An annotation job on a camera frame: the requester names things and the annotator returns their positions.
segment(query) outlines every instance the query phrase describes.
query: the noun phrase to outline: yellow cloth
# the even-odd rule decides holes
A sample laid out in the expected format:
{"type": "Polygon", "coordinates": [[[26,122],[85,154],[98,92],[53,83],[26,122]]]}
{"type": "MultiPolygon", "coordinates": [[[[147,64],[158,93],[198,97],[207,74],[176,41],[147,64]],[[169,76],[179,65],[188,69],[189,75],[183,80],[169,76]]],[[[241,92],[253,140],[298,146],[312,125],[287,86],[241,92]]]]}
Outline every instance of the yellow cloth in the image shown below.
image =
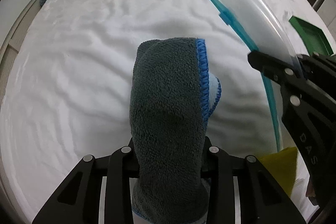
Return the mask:
{"type": "Polygon", "coordinates": [[[296,147],[286,148],[278,153],[258,159],[289,197],[291,196],[296,178],[296,159],[296,147]]]}

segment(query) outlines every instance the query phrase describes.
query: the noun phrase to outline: gray microfiber towel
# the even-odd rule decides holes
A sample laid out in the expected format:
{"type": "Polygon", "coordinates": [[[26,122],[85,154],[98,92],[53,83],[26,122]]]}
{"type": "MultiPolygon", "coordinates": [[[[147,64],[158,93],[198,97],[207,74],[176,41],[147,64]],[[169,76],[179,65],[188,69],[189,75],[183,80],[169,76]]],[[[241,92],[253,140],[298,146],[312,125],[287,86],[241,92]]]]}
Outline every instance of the gray microfiber towel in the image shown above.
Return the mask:
{"type": "Polygon", "coordinates": [[[142,43],[133,69],[130,124],[139,179],[133,211],[154,224],[185,224],[207,212],[201,157],[208,118],[221,96],[205,41],[142,43]]]}

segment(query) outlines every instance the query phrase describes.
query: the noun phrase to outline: bed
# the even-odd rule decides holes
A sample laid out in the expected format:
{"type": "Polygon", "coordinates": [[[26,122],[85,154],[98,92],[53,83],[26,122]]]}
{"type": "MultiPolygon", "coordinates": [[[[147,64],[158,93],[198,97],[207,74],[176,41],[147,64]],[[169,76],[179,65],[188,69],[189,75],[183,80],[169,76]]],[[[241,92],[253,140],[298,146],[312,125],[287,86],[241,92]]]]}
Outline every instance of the bed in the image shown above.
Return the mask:
{"type": "MultiPolygon", "coordinates": [[[[336,51],[306,0],[264,1],[297,54],[307,50],[288,22],[292,15],[320,27],[336,51]]],[[[277,151],[260,73],[209,0],[48,0],[14,61],[0,111],[2,181],[27,223],[84,155],[110,155],[128,143],[137,47],[170,37],[206,40],[223,90],[209,120],[212,143],[236,156],[277,151]]],[[[308,219],[316,208],[304,197],[309,175],[302,158],[297,165],[292,200],[308,219]]]]}

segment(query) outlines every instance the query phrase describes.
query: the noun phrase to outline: green tray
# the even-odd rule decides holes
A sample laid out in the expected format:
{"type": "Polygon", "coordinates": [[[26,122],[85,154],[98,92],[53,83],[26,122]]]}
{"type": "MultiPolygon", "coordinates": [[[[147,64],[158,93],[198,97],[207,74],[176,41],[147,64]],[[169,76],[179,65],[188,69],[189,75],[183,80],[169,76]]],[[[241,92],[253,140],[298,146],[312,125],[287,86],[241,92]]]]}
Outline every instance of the green tray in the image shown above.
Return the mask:
{"type": "Polygon", "coordinates": [[[309,55],[312,55],[313,52],[329,56],[334,53],[320,28],[295,16],[292,16],[289,22],[302,38],[309,55]]]}

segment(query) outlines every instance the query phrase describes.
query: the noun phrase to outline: wrinkled white sheet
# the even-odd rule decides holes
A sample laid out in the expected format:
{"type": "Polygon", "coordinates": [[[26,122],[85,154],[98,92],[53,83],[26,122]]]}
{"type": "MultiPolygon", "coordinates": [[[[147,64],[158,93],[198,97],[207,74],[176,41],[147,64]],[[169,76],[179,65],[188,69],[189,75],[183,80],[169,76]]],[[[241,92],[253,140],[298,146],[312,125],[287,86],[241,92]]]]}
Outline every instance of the wrinkled white sheet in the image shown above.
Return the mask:
{"type": "MultiPolygon", "coordinates": [[[[265,1],[297,53],[306,49],[288,23],[292,14],[322,28],[336,49],[306,0],[265,1]]],[[[84,155],[128,143],[137,47],[171,37],[206,40],[222,85],[208,125],[212,143],[237,156],[276,152],[260,74],[209,0],[48,0],[14,62],[0,113],[4,169],[29,221],[84,155]]]]}

